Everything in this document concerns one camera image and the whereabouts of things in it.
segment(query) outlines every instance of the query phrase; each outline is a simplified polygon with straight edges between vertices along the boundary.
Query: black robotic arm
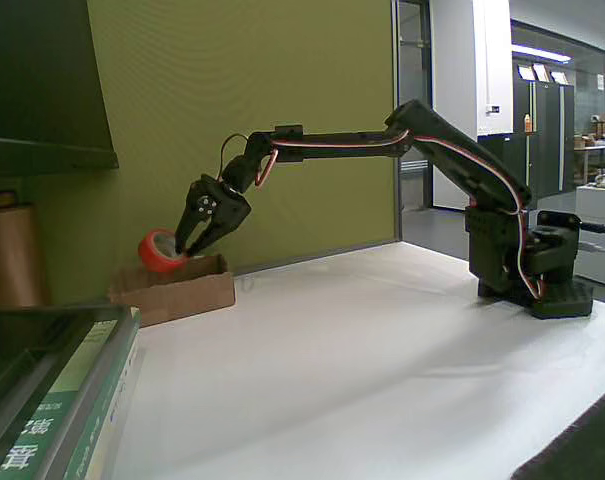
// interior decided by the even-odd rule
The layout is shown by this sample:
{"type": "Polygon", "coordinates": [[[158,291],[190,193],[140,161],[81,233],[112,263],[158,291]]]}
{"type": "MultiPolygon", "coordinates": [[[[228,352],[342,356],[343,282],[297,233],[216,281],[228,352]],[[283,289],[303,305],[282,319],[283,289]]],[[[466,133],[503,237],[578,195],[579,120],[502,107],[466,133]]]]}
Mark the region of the black robotic arm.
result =
{"type": "Polygon", "coordinates": [[[466,209],[469,268],[478,292],[532,308],[539,318],[588,315],[592,294],[573,281],[580,220],[572,214],[540,212],[527,231],[531,194],[499,159],[419,101],[397,108],[379,132],[305,135],[302,127],[277,127],[248,137],[242,155],[219,178],[202,175],[191,184],[175,234],[176,251],[192,256],[234,231],[250,213],[242,193],[258,188],[276,163],[304,159],[399,157],[418,148],[471,197],[466,209]],[[209,222],[188,248],[200,222],[209,222]]]}

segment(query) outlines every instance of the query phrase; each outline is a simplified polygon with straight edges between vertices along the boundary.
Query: cardboard box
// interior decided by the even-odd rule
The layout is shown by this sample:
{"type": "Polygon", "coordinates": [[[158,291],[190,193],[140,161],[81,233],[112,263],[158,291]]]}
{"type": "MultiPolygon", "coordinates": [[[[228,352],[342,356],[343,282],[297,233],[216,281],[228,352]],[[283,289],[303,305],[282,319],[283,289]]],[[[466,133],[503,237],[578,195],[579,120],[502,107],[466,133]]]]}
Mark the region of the cardboard box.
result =
{"type": "Polygon", "coordinates": [[[573,148],[584,148],[586,147],[586,139],[582,135],[576,135],[573,137],[573,148]]]}
{"type": "Polygon", "coordinates": [[[148,327],[235,304],[233,275],[222,255],[195,258],[169,274],[123,269],[109,289],[112,303],[135,305],[148,327]]]}

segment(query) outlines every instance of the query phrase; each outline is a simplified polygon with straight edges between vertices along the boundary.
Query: desk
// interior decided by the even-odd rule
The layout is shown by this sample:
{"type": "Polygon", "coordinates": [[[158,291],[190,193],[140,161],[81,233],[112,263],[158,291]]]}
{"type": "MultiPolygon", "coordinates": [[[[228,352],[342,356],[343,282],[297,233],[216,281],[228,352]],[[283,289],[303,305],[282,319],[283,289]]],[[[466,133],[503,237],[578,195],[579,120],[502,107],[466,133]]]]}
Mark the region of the desk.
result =
{"type": "Polygon", "coordinates": [[[396,243],[143,329],[116,479],[505,479],[605,393],[605,304],[540,321],[396,243]]]}
{"type": "MultiPolygon", "coordinates": [[[[575,213],[584,222],[605,225],[605,188],[578,187],[575,197],[575,213]]],[[[580,240],[605,248],[605,235],[582,231],[580,240]]],[[[605,284],[605,255],[579,252],[575,261],[575,273],[605,284]]]]}
{"type": "Polygon", "coordinates": [[[589,154],[591,152],[600,152],[601,154],[604,152],[605,150],[605,145],[596,145],[594,147],[579,147],[579,148],[574,148],[573,151],[575,152],[583,152],[584,156],[583,156],[583,168],[584,168],[584,174],[583,174],[583,180],[584,180],[584,185],[586,185],[587,183],[589,183],[589,154]]]}

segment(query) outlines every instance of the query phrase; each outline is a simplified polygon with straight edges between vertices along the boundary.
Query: green wall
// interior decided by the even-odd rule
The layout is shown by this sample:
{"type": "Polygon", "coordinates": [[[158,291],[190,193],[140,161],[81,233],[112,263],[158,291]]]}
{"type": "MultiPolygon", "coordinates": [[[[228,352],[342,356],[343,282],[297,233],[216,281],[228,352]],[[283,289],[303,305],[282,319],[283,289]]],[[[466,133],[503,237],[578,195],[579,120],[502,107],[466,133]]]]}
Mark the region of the green wall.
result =
{"type": "MultiPolygon", "coordinates": [[[[235,131],[377,130],[392,109],[390,2],[89,0],[117,171],[28,179],[57,302],[106,291],[235,131]]],[[[228,150],[232,158],[241,142],[228,150]]],[[[390,159],[276,166],[211,251],[233,267],[392,239],[390,159]]]]}

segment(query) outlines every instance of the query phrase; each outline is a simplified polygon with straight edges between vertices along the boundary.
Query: white wall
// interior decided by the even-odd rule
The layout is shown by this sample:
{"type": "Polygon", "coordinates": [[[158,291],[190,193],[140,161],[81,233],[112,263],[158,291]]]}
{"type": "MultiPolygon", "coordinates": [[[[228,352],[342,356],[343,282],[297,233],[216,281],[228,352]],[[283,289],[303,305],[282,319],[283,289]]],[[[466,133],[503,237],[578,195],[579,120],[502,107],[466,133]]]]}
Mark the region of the white wall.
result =
{"type": "MultiPolygon", "coordinates": [[[[473,0],[431,0],[433,108],[477,138],[473,0]]],[[[464,208],[468,196],[433,169],[433,205],[464,208]]]]}
{"type": "MultiPolygon", "coordinates": [[[[431,0],[430,7],[435,111],[474,139],[513,132],[508,0],[431,0]]],[[[464,209],[468,203],[434,170],[434,206],[464,209]]]]}
{"type": "Polygon", "coordinates": [[[605,50],[605,0],[510,0],[511,18],[605,50]]]}

